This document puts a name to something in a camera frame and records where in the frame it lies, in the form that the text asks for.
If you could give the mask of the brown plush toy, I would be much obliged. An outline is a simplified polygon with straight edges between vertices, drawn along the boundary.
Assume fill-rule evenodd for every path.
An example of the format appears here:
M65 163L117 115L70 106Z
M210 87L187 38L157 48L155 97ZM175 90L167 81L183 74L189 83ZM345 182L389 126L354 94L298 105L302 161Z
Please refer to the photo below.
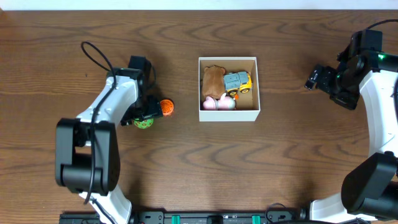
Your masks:
M226 70L223 67L205 67L201 93L204 98L207 96L219 99L226 88L224 86L224 75Z

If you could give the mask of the pink white duck toy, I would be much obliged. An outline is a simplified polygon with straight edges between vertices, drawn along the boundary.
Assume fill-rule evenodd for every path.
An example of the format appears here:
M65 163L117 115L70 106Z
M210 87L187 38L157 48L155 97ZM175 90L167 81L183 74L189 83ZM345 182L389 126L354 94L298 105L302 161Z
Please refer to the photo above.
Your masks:
M227 93L223 93L218 100L207 96L202 105L203 109L208 111L232 111L236 107L236 101L227 95Z

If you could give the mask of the yellow grey toy truck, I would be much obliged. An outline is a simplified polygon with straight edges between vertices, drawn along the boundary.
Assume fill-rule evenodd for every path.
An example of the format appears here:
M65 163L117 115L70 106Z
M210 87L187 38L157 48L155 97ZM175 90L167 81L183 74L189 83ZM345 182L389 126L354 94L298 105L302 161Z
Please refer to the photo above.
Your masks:
M252 89L251 76L245 71L226 74L223 80L226 92L230 96L235 96L238 92L248 93Z

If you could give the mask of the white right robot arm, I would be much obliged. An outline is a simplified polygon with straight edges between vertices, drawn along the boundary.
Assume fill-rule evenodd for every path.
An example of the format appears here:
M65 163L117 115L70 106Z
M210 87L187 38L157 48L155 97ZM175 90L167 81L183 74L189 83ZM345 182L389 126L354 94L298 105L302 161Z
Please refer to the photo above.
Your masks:
M338 69L318 65L305 86L351 110L362 98L369 129L369 157L345 177L340 193L310 204L309 219L397 219L397 56L366 51Z

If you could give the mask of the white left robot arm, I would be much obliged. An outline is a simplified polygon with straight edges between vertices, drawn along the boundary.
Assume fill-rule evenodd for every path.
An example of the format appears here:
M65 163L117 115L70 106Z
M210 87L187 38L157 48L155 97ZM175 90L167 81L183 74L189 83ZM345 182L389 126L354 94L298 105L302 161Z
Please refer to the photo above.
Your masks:
M74 119L62 118L55 131L55 181L83 197L101 223L132 223L132 203L118 185L121 161L117 127L155 84L154 68L116 68L101 93Z

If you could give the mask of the green numbered dice ball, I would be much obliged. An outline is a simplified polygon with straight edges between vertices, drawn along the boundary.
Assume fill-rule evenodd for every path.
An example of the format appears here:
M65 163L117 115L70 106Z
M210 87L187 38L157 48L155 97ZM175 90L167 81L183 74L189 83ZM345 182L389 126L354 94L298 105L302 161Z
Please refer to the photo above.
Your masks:
M153 123L154 123L154 118L144 119L142 121L139 121L138 119L134 120L134 125L139 129L147 129L151 127Z

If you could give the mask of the orange lattice ball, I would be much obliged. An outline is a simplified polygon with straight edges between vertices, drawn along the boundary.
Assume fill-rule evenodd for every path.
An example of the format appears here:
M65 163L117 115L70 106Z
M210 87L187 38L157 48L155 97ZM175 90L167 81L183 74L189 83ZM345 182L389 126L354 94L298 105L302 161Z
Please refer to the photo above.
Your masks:
M170 116L174 112L174 103L172 100L164 99L160 101L163 116Z

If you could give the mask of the white cardboard box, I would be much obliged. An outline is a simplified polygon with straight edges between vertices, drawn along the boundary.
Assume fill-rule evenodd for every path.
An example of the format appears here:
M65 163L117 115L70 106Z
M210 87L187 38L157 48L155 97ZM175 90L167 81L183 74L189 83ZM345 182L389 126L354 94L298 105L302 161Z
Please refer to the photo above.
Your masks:
M248 93L238 93L236 108L232 111L208 111L202 107L205 100L201 81L205 67L217 65L226 69L226 73L246 71L251 76L253 88ZM198 99L200 122L255 121L261 111L259 81L256 57L199 57L198 58Z

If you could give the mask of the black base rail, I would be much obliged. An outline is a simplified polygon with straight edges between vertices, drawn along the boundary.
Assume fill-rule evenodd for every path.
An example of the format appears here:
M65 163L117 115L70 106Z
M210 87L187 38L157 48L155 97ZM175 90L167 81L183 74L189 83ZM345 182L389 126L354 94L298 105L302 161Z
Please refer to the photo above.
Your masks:
M133 210L130 224L280 224L310 223L304 208L272 204L264 211L168 212Z

